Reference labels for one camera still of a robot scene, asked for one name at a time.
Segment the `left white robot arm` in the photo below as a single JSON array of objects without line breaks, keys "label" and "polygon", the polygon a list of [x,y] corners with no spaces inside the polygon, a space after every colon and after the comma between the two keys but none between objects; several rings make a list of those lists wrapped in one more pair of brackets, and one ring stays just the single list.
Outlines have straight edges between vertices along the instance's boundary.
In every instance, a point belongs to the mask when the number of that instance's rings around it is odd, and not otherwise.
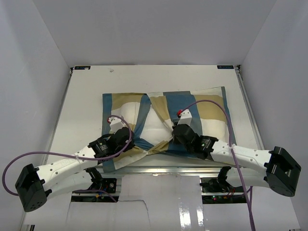
[{"label": "left white robot arm", "polygon": [[72,155],[47,165],[25,166],[15,183],[25,212],[42,207],[49,199],[70,192],[115,192],[96,166],[113,155],[119,156],[134,147],[134,133],[123,127],[106,134]]}]

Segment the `white pillow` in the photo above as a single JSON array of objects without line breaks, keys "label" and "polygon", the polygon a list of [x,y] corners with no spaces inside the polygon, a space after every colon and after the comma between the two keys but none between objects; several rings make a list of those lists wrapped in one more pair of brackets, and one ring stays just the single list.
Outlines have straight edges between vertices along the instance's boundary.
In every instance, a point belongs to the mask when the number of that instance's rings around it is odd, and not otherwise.
[{"label": "white pillow", "polygon": [[129,102],[122,105],[118,112],[132,126],[132,130],[139,126],[141,128],[140,138],[151,145],[155,146],[162,141],[167,141],[171,136],[171,132],[159,119],[152,106],[150,106],[149,112],[146,112],[145,116],[137,124],[138,116],[141,115],[141,109],[144,109],[144,106],[140,103]]}]

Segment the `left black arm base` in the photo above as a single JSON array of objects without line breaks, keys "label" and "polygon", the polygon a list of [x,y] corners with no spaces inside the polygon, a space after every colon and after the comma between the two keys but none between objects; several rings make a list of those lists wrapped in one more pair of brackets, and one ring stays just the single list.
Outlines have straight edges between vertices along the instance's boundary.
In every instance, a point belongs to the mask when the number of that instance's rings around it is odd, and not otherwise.
[{"label": "left black arm base", "polygon": [[103,178],[95,167],[88,168],[82,173],[90,177],[91,185],[87,189],[74,190],[74,193],[104,193],[109,195],[116,192],[116,178]]}]

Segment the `checkered blue beige pillowcase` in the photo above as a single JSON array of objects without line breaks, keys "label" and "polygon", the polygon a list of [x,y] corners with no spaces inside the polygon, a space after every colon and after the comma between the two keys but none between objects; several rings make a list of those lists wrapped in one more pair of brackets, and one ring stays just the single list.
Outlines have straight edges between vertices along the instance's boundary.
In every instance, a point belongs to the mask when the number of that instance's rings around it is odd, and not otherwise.
[{"label": "checkered blue beige pillowcase", "polygon": [[[144,106],[137,124],[141,118],[153,107],[159,119],[172,132],[173,125],[178,122],[177,112],[188,108],[192,114],[191,128],[198,135],[216,137],[222,141],[232,138],[235,143],[233,130],[228,130],[226,116],[230,114],[224,87],[216,87],[200,91],[165,91],[152,93],[104,93],[102,134],[110,133],[110,125],[107,122],[110,115],[119,115],[118,109],[129,102],[138,102]],[[135,147],[119,157],[103,163],[103,171],[112,172],[133,164],[146,156],[154,154],[176,155],[181,157],[193,157],[180,144],[175,144],[172,135],[167,141],[158,145],[151,145],[140,138],[141,128],[137,126],[134,133]]]}]

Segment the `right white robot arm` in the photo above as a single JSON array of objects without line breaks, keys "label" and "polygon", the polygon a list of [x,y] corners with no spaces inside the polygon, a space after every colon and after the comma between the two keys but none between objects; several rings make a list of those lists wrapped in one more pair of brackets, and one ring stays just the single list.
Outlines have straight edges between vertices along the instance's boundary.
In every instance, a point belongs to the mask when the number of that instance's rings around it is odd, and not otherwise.
[{"label": "right white robot arm", "polygon": [[229,165],[221,169],[214,183],[223,192],[241,186],[235,177],[241,174],[246,186],[268,187],[287,197],[295,195],[301,166],[282,147],[273,150],[230,147],[215,137],[199,136],[186,124],[174,126],[172,135],[194,157]]}]

